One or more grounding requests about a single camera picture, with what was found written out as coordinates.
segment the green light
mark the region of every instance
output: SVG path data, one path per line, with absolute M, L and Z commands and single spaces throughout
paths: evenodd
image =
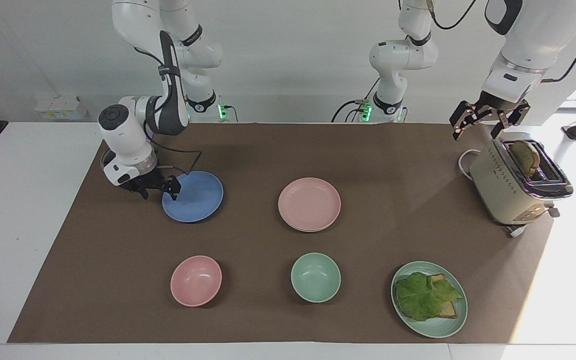
M 366 105 L 366 109 L 363 110 L 361 114 L 361 121 L 370 121 L 370 113 L 373 112 L 373 107 L 370 105 Z
M 228 112 L 226 112 L 226 109 L 224 109 L 221 104 L 217 104 L 217 109 L 219 109 L 219 117 L 221 120 L 224 120 L 228 117 Z

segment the toaster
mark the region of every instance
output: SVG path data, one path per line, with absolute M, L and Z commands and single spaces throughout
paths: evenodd
M 470 166 L 472 181 L 487 210 L 496 222 L 508 226 L 530 224 L 546 213 L 558 217 L 555 201 L 573 192 L 568 178 L 541 143 L 524 132 L 510 134 L 515 139 L 492 139 Z M 532 177 L 521 171 L 510 151 L 519 140 L 531 143 L 539 153 L 539 168 Z

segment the white cord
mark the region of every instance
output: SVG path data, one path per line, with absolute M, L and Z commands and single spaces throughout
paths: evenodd
M 466 175 L 466 178 L 469 178 L 469 180 L 472 182 L 473 178 L 470 176 L 470 174 L 466 172 L 466 170 L 464 170 L 464 167 L 462 166 L 462 159 L 464 159 L 464 157 L 468 153 L 481 153 L 481 151 L 477 150 L 476 148 L 469 148 L 468 150 L 464 151 L 457 160 L 457 166 L 459 166 L 459 170 L 461 171 L 461 173 Z

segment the green bowl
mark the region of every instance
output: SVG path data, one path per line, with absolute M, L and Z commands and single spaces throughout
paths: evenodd
M 414 272 L 420 272 L 425 275 L 443 274 L 446 276 L 446 281 L 452 285 L 463 298 L 458 298 L 453 301 L 454 309 L 457 311 L 457 319 L 443 319 L 439 317 L 434 317 L 432 319 L 427 319 L 426 321 L 416 321 L 407 317 L 400 309 L 400 305 L 397 302 L 396 287 L 397 282 L 404 278 L 407 278 L 410 274 Z M 397 314 L 402 319 L 402 321 L 412 330 L 417 333 L 428 337 L 428 338 L 447 338 L 459 330 L 462 329 L 464 323 L 466 323 L 466 317 L 468 317 L 468 301 L 466 301 L 466 293 L 464 288 L 457 281 L 452 273 L 448 272 L 445 268 L 442 268 L 438 264 L 433 264 L 427 261 L 414 261 L 405 264 L 400 269 L 395 272 L 395 276 L 392 278 L 392 283 L 390 285 L 390 296 L 392 297 L 392 304 L 395 306 Z
M 297 295 L 311 303 L 332 299 L 341 287 L 341 272 L 329 256 L 311 252 L 292 265 L 290 281 Z

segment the white table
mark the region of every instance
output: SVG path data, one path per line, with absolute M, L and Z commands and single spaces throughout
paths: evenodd
M 101 141 L 96 123 L 10 123 L 0 135 L 0 358 L 18 359 L 523 359 L 576 357 L 576 143 L 558 130 L 574 114 L 530 129 L 575 194 L 556 219 L 512 345 L 498 344 L 5 344 Z

